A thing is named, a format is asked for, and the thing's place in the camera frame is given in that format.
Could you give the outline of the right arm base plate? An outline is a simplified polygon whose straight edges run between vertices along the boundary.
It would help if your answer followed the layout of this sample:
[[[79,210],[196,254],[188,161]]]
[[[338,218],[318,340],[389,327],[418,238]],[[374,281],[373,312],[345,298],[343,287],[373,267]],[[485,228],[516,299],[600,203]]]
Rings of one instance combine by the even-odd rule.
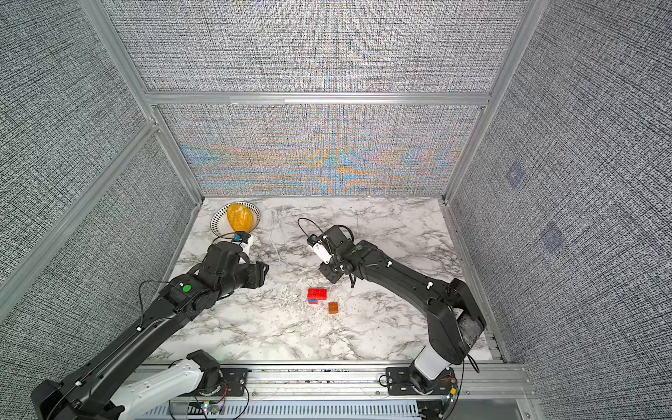
[[[402,396],[454,396],[459,382],[453,368],[444,369],[434,380],[424,378],[411,367],[388,367],[379,378],[379,384],[393,397]]]

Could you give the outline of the yellow orange sponge ball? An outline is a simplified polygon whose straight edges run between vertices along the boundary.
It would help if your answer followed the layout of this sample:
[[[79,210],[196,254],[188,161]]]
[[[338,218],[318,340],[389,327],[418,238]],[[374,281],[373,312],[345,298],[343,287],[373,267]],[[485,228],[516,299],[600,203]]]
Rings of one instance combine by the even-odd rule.
[[[255,214],[246,205],[233,203],[227,207],[226,215],[234,232],[250,233],[255,228]]]

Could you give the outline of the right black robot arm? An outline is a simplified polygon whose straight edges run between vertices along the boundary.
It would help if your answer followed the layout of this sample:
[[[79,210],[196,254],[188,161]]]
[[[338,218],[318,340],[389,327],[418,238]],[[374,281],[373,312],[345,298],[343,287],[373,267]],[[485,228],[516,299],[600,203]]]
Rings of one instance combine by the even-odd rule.
[[[373,243],[355,243],[334,225],[307,238],[320,258],[320,273],[335,284],[347,276],[380,285],[425,316],[428,344],[409,370],[418,388],[437,381],[447,368],[460,365],[487,327],[468,285],[458,279],[446,282],[414,271]]]

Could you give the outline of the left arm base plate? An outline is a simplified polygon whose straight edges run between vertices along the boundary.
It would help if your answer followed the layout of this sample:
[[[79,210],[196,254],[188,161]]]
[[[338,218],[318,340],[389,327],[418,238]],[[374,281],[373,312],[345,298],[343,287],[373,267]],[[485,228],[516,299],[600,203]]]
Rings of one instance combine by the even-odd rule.
[[[222,367],[220,381],[211,393],[212,397],[245,397],[250,371],[245,367]]]

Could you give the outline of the red long lego brick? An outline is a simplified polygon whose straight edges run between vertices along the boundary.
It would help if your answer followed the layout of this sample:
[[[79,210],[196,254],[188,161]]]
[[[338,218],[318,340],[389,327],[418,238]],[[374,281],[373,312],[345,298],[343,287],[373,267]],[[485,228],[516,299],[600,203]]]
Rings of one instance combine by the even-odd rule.
[[[309,302],[319,302],[327,300],[327,289],[311,288],[307,291],[307,300]]]

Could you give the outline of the striped white bowl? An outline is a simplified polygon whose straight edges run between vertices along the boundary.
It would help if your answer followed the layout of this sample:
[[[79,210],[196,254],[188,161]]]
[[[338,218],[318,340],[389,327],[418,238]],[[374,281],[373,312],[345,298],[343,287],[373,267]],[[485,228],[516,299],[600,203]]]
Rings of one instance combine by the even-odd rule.
[[[257,228],[259,222],[261,221],[261,218],[262,218],[261,211],[255,204],[253,204],[251,202],[248,202],[248,201],[235,201],[235,202],[229,203],[226,206],[224,206],[223,208],[219,209],[213,215],[213,217],[211,219],[210,229],[216,237],[223,237],[226,234],[229,235],[229,234],[235,233],[235,231],[232,229],[232,227],[230,227],[229,222],[227,220],[227,215],[226,215],[228,206],[233,204],[233,203],[239,203],[239,204],[246,205],[255,214],[255,219],[256,219],[255,220],[255,228],[251,232],[253,232]]]

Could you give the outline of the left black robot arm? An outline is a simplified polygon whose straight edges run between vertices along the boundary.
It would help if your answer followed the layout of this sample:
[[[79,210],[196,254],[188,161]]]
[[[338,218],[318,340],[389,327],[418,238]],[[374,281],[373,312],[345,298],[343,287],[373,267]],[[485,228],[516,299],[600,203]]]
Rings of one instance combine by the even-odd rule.
[[[60,381],[42,381],[31,392],[39,419],[123,419],[153,408],[119,390],[165,341],[206,309],[239,288],[257,289],[269,272],[238,243],[215,243],[187,273],[164,283],[139,318],[98,355]]]

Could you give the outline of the aluminium front rail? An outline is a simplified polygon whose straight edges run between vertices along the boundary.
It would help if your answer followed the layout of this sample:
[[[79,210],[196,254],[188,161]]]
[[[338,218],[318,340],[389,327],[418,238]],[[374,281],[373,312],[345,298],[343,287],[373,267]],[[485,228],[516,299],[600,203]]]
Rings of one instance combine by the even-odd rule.
[[[365,399],[430,399],[443,395],[409,395],[393,397],[379,384],[387,367],[405,368],[407,360],[370,360],[367,362],[231,362],[223,368],[245,368],[248,374],[245,397],[227,397],[226,400],[365,400]],[[540,397],[528,369],[521,364],[499,360],[479,360],[478,370],[469,362],[454,368],[460,383],[460,400],[506,399],[530,400]]]

